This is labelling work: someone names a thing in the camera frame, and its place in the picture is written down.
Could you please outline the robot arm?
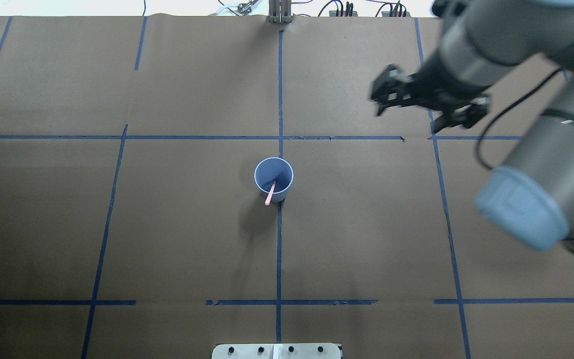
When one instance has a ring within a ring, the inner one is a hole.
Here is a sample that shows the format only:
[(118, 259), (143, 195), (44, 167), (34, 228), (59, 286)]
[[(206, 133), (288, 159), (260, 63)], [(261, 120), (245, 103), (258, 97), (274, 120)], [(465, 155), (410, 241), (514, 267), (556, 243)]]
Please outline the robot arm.
[[(433, 134), (470, 129), (487, 116), (492, 87), (544, 57), (551, 73), (494, 115), (475, 143), (476, 161), (490, 173), (475, 207), (529, 248), (561, 244), (574, 255), (574, 0), (435, 0), (432, 12), (442, 20), (437, 48), (415, 73), (389, 64), (374, 79), (377, 115), (417, 106), (439, 112)], [(568, 80), (506, 159), (486, 161), (481, 147), (490, 129), (563, 72)]]

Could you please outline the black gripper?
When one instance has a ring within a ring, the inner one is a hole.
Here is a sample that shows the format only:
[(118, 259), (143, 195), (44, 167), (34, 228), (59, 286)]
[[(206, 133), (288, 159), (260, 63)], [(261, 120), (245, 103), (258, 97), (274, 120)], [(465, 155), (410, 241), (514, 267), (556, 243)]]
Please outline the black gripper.
[(391, 107), (419, 106), (440, 112), (432, 122), (432, 134), (453, 127), (471, 129), (487, 116), (491, 104), (490, 96), (447, 80), (439, 68), (429, 67), (426, 75), (420, 71), (406, 74), (394, 64), (387, 65), (374, 79), (371, 101), (377, 105), (376, 117)]

